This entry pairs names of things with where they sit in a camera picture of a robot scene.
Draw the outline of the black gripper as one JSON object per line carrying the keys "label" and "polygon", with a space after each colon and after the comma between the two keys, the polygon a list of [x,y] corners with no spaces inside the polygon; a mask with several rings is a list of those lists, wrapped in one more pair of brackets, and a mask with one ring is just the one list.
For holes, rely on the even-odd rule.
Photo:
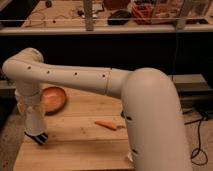
{"label": "black gripper", "polygon": [[26,134],[26,136],[28,136],[30,139],[32,139],[34,142],[36,142],[38,145],[43,145],[48,139],[48,135],[46,133],[42,133],[42,134],[36,135],[36,136]]}

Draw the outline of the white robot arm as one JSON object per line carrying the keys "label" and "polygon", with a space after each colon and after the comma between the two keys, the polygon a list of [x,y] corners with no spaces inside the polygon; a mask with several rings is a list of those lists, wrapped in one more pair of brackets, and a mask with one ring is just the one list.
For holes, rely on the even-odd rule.
{"label": "white robot arm", "polygon": [[162,71],[49,65],[34,48],[8,58],[2,69],[15,84],[28,136],[46,132],[42,83],[103,94],[122,102],[135,171],[193,171],[178,93]]}

